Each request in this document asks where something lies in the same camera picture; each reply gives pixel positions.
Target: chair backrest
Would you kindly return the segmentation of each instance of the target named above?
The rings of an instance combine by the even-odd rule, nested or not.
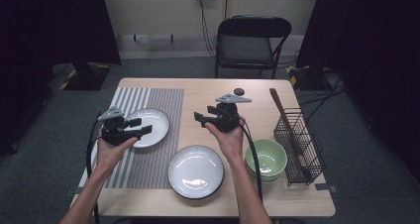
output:
[[[250,38],[283,38],[290,35],[291,25],[277,17],[235,16],[219,25],[219,35]]]

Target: wooden tabletop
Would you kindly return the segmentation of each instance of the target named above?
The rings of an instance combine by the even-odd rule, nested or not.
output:
[[[284,108],[296,108],[298,103],[287,80],[268,79],[195,79],[195,78],[124,78],[119,87],[182,88],[184,89],[178,149],[204,145],[222,158],[225,178],[213,195],[201,200],[189,200],[172,189],[103,188],[98,206],[100,215],[110,216],[167,216],[167,217],[233,217],[238,208],[231,170],[220,152],[216,139],[193,117],[194,112],[205,116],[207,106],[215,106],[216,98],[233,93],[235,88],[245,90],[244,97],[251,103],[239,103],[238,112],[245,117],[254,140],[274,139],[273,130],[279,118],[269,89],[275,88]],[[244,140],[244,152],[248,141]],[[283,173],[272,183],[262,185],[263,204],[271,217],[328,217],[335,213],[329,190],[317,190],[315,183],[325,183],[324,175],[310,185],[287,186]]]

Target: wire basket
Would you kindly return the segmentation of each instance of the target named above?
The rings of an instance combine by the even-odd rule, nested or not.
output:
[[[312,183],[325,168],[325,162],[321,156],[322,148],[318,146],[316,137],[308,123],[305,122],[300,109],[284,109],[292,132],[297,140],[297,146],[293,146],[290,136],[281,117],[274,129],[275,139],[284,147],[287,154],[288,186],[293,183]]]

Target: black cable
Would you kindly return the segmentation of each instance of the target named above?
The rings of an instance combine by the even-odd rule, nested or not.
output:
[[[250,143],[251,152],[253,153],[254,163],[256,165],[257,187],[258,187],[259,197],[260,197],[260,200],[263,202],[262,174],[260,171],[259,157],[257,156],[256,147],[254,146],[253,139],[251,138],[251,133],[249,133],[250,129],[247,123],[245,124],[247,126],[248,131],[245,130],[244,126],[242,126],[241,124],[239,126],[244,132],[245,136],[247,136],[248,142]]]
[[[240,119],[242,121],[244,121],[245,126],[247,127],[247,131],[248,131],[248,135],[250,135],[251,140],[253,139],[253,137],[251,136],[251,131],[250,131],[250,127],[248,126],[247,122],[245,121],[245,119],[243,119],[242,117],[240,117]]]
[[[303,105],[306,105],[306,104],[309,104],[309,103],[313,103],[313,102],[318,102],[318,101],[321,101],[321,100],[323,100],[323,99],[325,99],[325,98],[329,98],[329,97],[334,97],[334,96],[336,96],[336,95],[338,95],[338,94],[340,94],[340,93],[342,93],[343,91],[345,91],[346,90],[346,86],[343,86],[343,88],[340,90],[340,91],[338,91],[338,92],[336,92],[336,93],[333,93],[333,94],[331,94],[331,93],[324,93],[324,94],[326,94],[326,96],[325,97],[322,97],[322,98],[317,98],[317,99],[315,99],[315,100],[309,100],[309,101],[306,101],[306,102],[303,102],[303,103],[300,103],[300,107],[303,107]]]
[[[206,44],[206,49],[210,57],[212,57],[213,59],[216,59],[216,56],[213,53],[213,49],[211,48],[210,40],[208,36],[207,22],[206,22],[206,17],[205,17],[204,8],[203,8],[203,0],[199,0],[199,1],[200,1],[200,6],[201,6],[201,27],[203,28],[204,43]]]
[[[98,113],[98,116],[95,119],[95,122],[92,125],[92,128],[90,130],[90,135],[89,135],[89,142],[87,144],[87,150],[86,150],[86,172],[87,172],[87,178],[90,178],[90,176],[92,175],[92,150],[93,150],[93,144],[95,143],[96,140],[98,140],[99,138],[96,138],[95,140],[92,140],[93,138],[93,133],[95,132],[95,128],[96,125],[98,123],[98,117],[101,115],[101,112]],[[93,209],[93,213],[95,216],[95,223],[99,224],[99,208],[98,208],[98,202],[96,201],[95,203],[95,208]]]
[[[306,122],[309,122],[309,119],[315,114],[316,111],[318,111],[318,109],[322,106],[322,104],[324,104],[329,98],[331,98],[331,97],[333,97],[333,96],[335,96],[335,95],[344,91],[344,88],[343,88],[341,91],[339,91],[337,93],[334,93],[334,91],[337,89],[338,84],[341,81],[341,79],[342,79],[342,77],[340,76],[339,79],[337,79],[336,84],[334,85],[332,91],[327,96],[325,96],[324,98],[318,99],[318,101],[322,100],[322,102],[320,104],[318,104],[318,106],[314,109],[314,111],[312,111],[312,113],[306,118]]]
[[[294,63],[296,63],[297,62],[297,54],[299,53],[299,51],[300,50],[297,50],[296,52],[294,52],[294,60],[290,60],[290,61],[286,61],[286,62],[280,62],[277,65],[280,65],[280,64],[287,64],[287,65],[278,66],[277,68],[287,68],[287,67],[293,65]]]
[[[323,92],[323,93],[312,93],[312,94],[304,94],[304,95],[297,96],[296,98],[301,98],[301,97],[306,97],[306,96],[314,96],[313,98],[311,98],[311,99],[309,99],[305,102],[299,103],[299,105],[302,107],[303,105],[323,100],[325,97],[315,99],[316,97],[319,97],[319,96],[322,96],[322,95],[326,95],[327,97],[330,97],[330,96],[335,96],[335,95],[341,93],[343,90],[341,90],[337,93],[334,93],[334,91],[338,88],[339,82],[342,80],[342,78],[343,78],[343,76],[340,75],[340,77],[337,79],[334,86],[332,87],[331,92],[327,91],[327,92]]]

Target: gray carpet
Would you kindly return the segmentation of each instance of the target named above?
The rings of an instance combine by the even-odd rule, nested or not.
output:
[[[282,61],[292,60],[285,56]],[[58,73],[65,64],[56,66]],[[57,223],[84,170],[89,130],[99,111],[108,108],[123,77],[213,77],[211,57],[125,59],[113,66],[100,91],[59,90],[71,67],[51,83],[47,106],[19,141],[19,151],[0,157],[0,223]],[[337,75],[327,74],[334,83]],[[223,69],[221,77],[269,78],[255,70]],[[287,79],[284,69],[276,78]],[[296,91],[299,102],[324,91]],[[311,114],[321,101],[302,105]],[[337,212],[330,218],[305,218],[304,223],[420,223],[420,187],[386,143],[372,134],[361,109],[346,91],[326,100],[311,117],[327,163],[324,174]],[[101,217],[102,223],[131,219]],[[167,220],[140,219],[137,223]],[[183,219],[175,220],[185,223]],[[283,223],[297,223],[284,220]]]

